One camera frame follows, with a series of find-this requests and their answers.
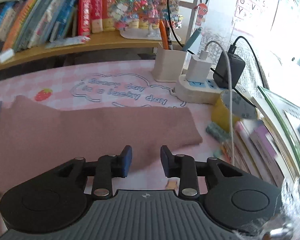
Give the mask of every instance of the teal marker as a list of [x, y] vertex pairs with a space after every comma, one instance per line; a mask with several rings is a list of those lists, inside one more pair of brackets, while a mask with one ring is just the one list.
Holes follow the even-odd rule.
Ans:
[[200, 33], [202, 31], [202, 28], [199, 27], [198, 29], [196, 29], [191, 37], [189, 38], [189, 40], [186, 42], [186, 44], [183, 46], [182, 51], [187, 51], [188, 49], [190, 49], [191, 45], [195, 42], [195, 40], [199, 37]]

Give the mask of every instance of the pencil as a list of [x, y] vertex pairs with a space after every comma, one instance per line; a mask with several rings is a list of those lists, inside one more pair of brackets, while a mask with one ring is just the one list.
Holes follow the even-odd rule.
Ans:
[[164, 26], [162, 20], [160, 20], [160, 22], [159, 22], [159, 29], [160, 29], [163, 48], [164, 49], [169, 49], [166, 27]]
[[170, 26], [169, 26], [169, 22], [167, 21], [167, 19], [166, 19], [166, 32], [167, 32], [167, 39], [168, 39], [168, 47], [169, 47], [169, 49], [173, 50], [172, 41], [171, 41]]

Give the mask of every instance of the brown fabric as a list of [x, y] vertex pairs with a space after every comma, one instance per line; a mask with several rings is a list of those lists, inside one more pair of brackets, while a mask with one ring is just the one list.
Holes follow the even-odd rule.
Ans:
[[106, 107], [59, 111], [23, 96], [0, 113], [0, 193], [72, 158], [87, 162], [132, 146], [130, 172], [202, 142], [188, 108]]

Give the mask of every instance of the pink checkered tablecloth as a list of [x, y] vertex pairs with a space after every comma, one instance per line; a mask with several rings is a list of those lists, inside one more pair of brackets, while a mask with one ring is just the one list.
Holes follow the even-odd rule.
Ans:
[[[51, 96], [41, 103], [61, 110], [105, 106], [189, 107], [203, 143], [173, 154], [183, 153], [197, 161], [206, 161], [219, 148], [205, 132], [211, 122], [211, 106], [185, 103], [170, 95], [174, 84], [154, 81], [150, 73], [153, 67], [153, 60], [140, 60], [74, 65], [30, 73], [0, 81], [0, 101], [9, 107], [17, 95], [35, 100], [41, 90], [50, 89]], [[113, 179], [114, 190], [164, 189], [167, 183], [159, 158], [146, 169], [129, 173], [125, 179]], [[204, 178], [199, 178], [199, 186], [200, 193], [205, 193]]]

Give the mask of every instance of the bookshelf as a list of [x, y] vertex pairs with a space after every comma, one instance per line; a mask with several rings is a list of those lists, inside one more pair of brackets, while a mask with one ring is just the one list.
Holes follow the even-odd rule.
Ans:
[[0, 64], [0, 70], [33, 60], [70, 53], [98, 49], [156, 48], [159, 44], [159, 41], [126, 39], [120, 35], [119, 31], [95, 33], [92, 34], [90, 38], [90, 41], [81, 45], [53, 49], [45, 49], [45, 46], [40, 46], [27, 49], [22, 52], [17, 52], [13, 58], [7, 60], [3, 64]]

